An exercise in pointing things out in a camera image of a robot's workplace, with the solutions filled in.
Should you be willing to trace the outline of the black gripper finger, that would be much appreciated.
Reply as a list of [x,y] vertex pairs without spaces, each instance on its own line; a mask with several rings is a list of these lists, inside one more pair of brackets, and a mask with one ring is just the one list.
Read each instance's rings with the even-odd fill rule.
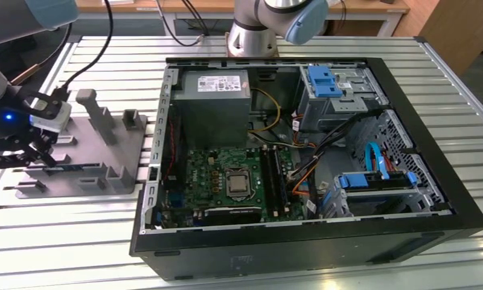
[[59,140],[59,134],[42,134],[26,145],[24,152],[31,162],[42,161],[48,167],[55,167],[57,161],[54,159],[51,152],[52,146]]
[[26,167],[35,161],[34,157],[34,149],[22,150],[19,153],[11,155],[0,154],[0,169]]

